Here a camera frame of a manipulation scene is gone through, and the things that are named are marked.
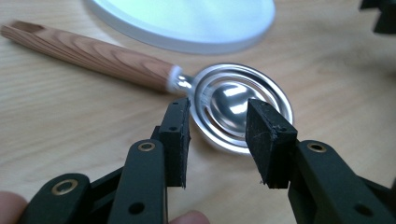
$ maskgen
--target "white circular object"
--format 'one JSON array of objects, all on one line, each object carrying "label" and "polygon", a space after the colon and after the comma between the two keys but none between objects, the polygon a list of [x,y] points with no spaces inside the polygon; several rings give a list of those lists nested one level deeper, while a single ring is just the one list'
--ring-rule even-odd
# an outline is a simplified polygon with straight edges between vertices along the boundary
[{"label": "white circular object", "polygon": [[188,53],[220,54],[262,39],[275,16],[273,0],[90,0],[114,29],[144,43]]}]

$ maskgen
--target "light wood surface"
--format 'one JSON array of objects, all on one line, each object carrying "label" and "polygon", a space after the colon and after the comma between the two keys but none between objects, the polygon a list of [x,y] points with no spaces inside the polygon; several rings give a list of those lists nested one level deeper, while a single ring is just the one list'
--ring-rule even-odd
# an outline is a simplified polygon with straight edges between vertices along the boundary
[{"label": "light wood surface", "polygon": [[[84,1],[1,1],[0,22],[56,27],[180,65],[194,75],[242,63],[289,96],[299,139],[333,146],[358,174],[386,187],[396,176],[396,36],[372,32],[378,11],[353,1],[276,1],[262,42],[227,55],[158,49],[122,35]],[[0,38],[0,189],[31,199],[53,177],[92,181],[121,167],[177,97],[61,62]],[[212,223],[294,223],[287,191],[268,189],[251,158],[216,151],[191,125],[187,188],[169,189],[169,215]]]}]

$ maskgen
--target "metal grommet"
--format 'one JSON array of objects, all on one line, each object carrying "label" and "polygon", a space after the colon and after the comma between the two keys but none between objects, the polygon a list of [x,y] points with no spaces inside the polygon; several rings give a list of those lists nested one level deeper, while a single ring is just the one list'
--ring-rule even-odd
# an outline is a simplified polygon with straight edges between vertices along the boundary
[{"label": "metal grommet", "polygon": [[78,181],[75,179],[66,179],[63,180],[59,183],[57,183],[55,186],[53,186],[51,192],[54,195],[64,195],[70,191],[72,191],[73,189],[76,188],[76,186],[78,185]]},{"label": "metal grommet", "polygon": [[320,153],[327,151],[327,148],[320,143],[310,143],[308,144],[308,148],[315,152],[320,152]]},{"label": "metal grommet", "polygon": [[155,148],[155,144],[150,142],[145,142],[137,146],[137,149],[144,152],[151,151],[154,148]]}]

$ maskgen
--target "wooden table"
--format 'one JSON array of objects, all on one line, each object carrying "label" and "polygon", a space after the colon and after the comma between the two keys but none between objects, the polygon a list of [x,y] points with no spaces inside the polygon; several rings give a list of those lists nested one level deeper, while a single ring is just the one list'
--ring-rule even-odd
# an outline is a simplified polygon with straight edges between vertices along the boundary
[{"label": "wooden table", "polygon": [[[396,175],[396,36],[372,32],[378,12],[360,0],[276,1],[261,43],[205,56],[158,49],[122,35],[83,1],[2,1],[0,22],[30,21],[104,40],[196,74],[242,63],[289,96],[299,139],[333,146],[358,174],[386,187]],[[61,62],[0,38],[0,189],[31,199],[53,177],[92,181],[121,167],[149,138],[168,103],[161,94]],[[287,191],[268,189],[251,158],[219,152],[191,125],[187,188],[169,189],[169,216],[191,209],[212,223],[293,223]]]}]

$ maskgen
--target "spoon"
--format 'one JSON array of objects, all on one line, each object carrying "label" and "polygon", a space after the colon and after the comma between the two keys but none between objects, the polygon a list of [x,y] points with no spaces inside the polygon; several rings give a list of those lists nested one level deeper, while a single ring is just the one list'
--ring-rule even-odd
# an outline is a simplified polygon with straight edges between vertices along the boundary
[{"label": "spoon", "polygon": [[69,63],[157,91],[185,93],[191,115],[215,148],[249,155],[245,142],[248,99],[270,103],[292,123],[284,92],[265,74],[236,63],[211,65],[195,77],[174,64],[106,42],[48,26],[14,21],[1,35]]}]

